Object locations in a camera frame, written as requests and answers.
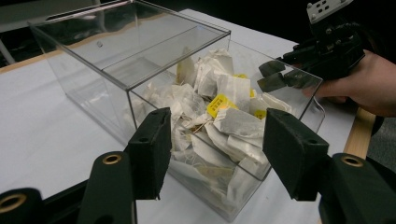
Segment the transparent container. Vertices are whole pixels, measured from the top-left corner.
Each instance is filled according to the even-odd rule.
[[[152,77],[171,84],[177,62],[228,48],[231,33],[143,1],[83,8],[30,27],[67,96],[125,145],[147,114],[134,113],[133,92]]]
[[[265,108],[288,110],[315,132],[324,119],[314,98],[320,78],[231,41],[229,30],[144,1],[84,8],[30,27],[65,94],[125,146],[149,112],[169,106],[168,173],[227,221],[236,218],[270,170],[260,136]],[[216,56],[219,52],[230,57]],[[216,60],[207,70],[201,65],[208,55]],[[281,76],[295,72],[298,85],[264,92],[260,67],[268,62],[284,66]],[[212,79],[199,77],[199,71]],[[213,77],[219,75],[230,84],[217,85]],[[248,94],[242,100],[233,95],[244,88]],[[213,117],[209,110],[219,99],[236,100],[218,104]],[[246,124],[240,119],[253,120],[258,136],[225,132],[218,127],[222,113],[224,118],[236,113],[222,125],[237,132]]]

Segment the tea bag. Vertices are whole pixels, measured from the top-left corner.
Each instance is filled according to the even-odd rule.
[[[180,173],[186,177],[194,178],[194,179],[201,180],[204,182],[209,182],[209,180],[204,175],[201,175],[197,171],[197,169],[195,169],[191,165],[188,165],[184,162],[170,160],[169,168],[177,171],[178,173]]]
[[[220,109],[213,125],[222,133],[246,138],[264,137],[264,121],[232,107]]]
[[[270,105],[268,105],[268,103],[262,99],[262,97],[251,98],[249,114],[254,115],[257,113],[257,111],[264,111],[266,113],[268,107],[270,107]]]
[[[204,99],[194,92],[190,84],[182,86],[172,85],[172,93],[176,100],[181,104],[184,114],[191,118],[197,119],[206,111]]]
[[[184,118],[181,125],[187,129],[201,129],[205,123],[209,122],[212,118],[207,113],[199,116],[196,119],[186,119]]]
[[[218,92],[218,79],[222,76],[228,76],[225,74],[215,74],[214,70],[210,66],[206,66],[202,71],[201,83],[198,86],[197,92],[200,95],[215,97]]]
[[[229,146],[227,145],[228,135],[219,132],[219,130],[213,125],[212,122],[208,122],[205,125],[205,129],[213,144],[221,151],[229,155],[232,161],[241,161],[245,158],[245,155],[243,153],[229,148]]]
[[[239,166],[243,167],[255,176],[264,176],[268,165],[259,165],[250,158],[244,158],[239,162]],[[257,186],[257,179],[250,176],[244,169],[239,166],[235,167],[233,178],[231,179],[227,190],[227,201],[240,206],[247,201]]]
[[[239,150],[255,162],[265,164],[268,162],[261,147],[256,147],[232,135],[228,137],[227,145],[234,150]]]
[[[274,109],[278,109],[278,110],[283,110],[286,112],[291,113],[291,106],[286,104],[285,102],[277,99],[275,96],[267,93],[267,92],[263,92],[262,93],[262,99],[265,101],[265,103],[268,104],[268,107],[274,108]]]
[[[176,126],[176,128],[172,131],[172,150],[184,151],[191,144],[191,136],[186,133],[184,128]]]
[[[186,55],[191,50],[188,47],[184,47],[183,55]],[[183,84],[190,84],[192,87],[194,86],[196,79],[195,73],[195,66],[194,61],[191,57],[187,57],[183,61],[177,64],[177,71],[176,71],[176,84],[183,85]]]
[[[216,146],[210,140],[207,133],[198,132],[191,135],[194,152],[207,162],[218,167],[233,167],[234,164],[228,158],[215,150]]]
[[[240,110],[249,111],[250,80],[241,77],[220,76],[218,94],[224,94]]]
[[[176,161],[181,161],[188,165],[193,165],[193,161],[196,157],[194,150],[191,148],[182,151],[172,151],[171,153]]]
[[[197,171],[204,175],[209,180],[210,191],[220,190],[223,192],[225,198],[225,193],[233,177],[233,167],[218,167],[218,166],[203,166],[198,165],[194,167]]]
[[[233,75],[233,58],[226,49],[210,50],[195,64],[195,92],[204,96],[215,96],[219,76]]]
[[[176,128],[178,120],[181,118],[183,115],[183,108],[181,106],[181,103],[179,101],[174,101],[170,106],[171,110],[171,131]]]
[[[258,137],[258,138],[246,138],[246,137],[241,137],[241,136],[236,136],[233,135],[234,138],[238,138],[242,141],[245,141],[247,143],[250,143],[251,145],[255,146],[255,147],[259,147],[262,149],[262,142],[263,142],[263,138]]]

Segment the black mechanical part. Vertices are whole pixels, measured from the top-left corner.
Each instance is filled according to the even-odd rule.
[[[268,108],[263,148],[292,199],[314,201],[329,144],[292,114]]]
[[[137,200],[160,199],[171,158],[170,118],[169,107],[149,113],[124,150],[138,171],[133,172]]]
[[[321,1],[317,4],[325,5],[327,2],[330,1]],[[323,80],[348,76],[350,71],[364,57],[361,34],[367,35],[367,32],[362,30],[363,28],[358,24],[345,20],[341,12],[342,10],[338,9],[338,11],[323,17],[320,21],[310,23],[313,37],[294,46],[293,51],[285,53],[283,57],[277,58],[274,62],[279,63],[281,61],[292,65]],[[271,67],[272,63],[267,62],[260,67]],[[260,80],[260,83],[266,87],[263,90],[265,91],[270,89],[267,86],[273,83],[271,79],[267,78],[278,71],[274,71],[272,74],[269,74],[268,71],[263,72],[262,69],[260,71],[264,77],[263,80]],[[286,86],[301,88],[301,85],[290,85],[289,78],[284,75]]]
[[[82,181],[44,200],[46,224],[77,223],[87,182]]]
[[[279,73],[285,70],[285,68],[285,64],[280,61],[269,61],[260,65],[259,70],[263,77],[268,77],[274,73]]]
[[[125,152],[107,152],[91,170],[77,224],[137,223],[132,167]]]
[[[44,223],[44,204],[37,189],[12,189],[0,194],[0,223]]]
[[[276,91],[287,86],[285,78],[279,72],[258,80],[257,84],[263,92]]]
[[[262,150],[292,199],[319,193],[323,224],[396,223],[396,193],[370,162],[329,157],[329,145],[287,112],[269,108],[266,118]]]

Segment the pile of packets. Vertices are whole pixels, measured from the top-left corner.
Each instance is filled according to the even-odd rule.
[[[248,75],[233,72],[229,52],[217,49],[196,63],[183,60],[173,85],[155,87],[151,82],[142,96],[171,109],[169,168],[195,189],[210,191],[207,200],[230,213],[255,190],[257,179],[252,176],[262,179],[269,169],[262,152],[266,109],[293,114],[291,106],[269,93],[258,94],[250,84]],[[145,114],[141,102],[132,104],[135,113]]]

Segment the white surface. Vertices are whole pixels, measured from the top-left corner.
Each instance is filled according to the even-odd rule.
[[[272,57],[295,43],[184,10],[194,18],[232,30],[232,40]],[[44,198],[89,176],[96,156],[123,150],[114,138],[64,95],[47,61],[0,75],[0,192],[33,187]],[[318,134],[330,143],[330,155],[346,143],[354,110],[321,103],[326,118]],[[160,201],[138,201],[139,223],[227,223],[215,211],[167,175]],[[318,223],[316,202],[290,199],[272,170],[233,223]]]

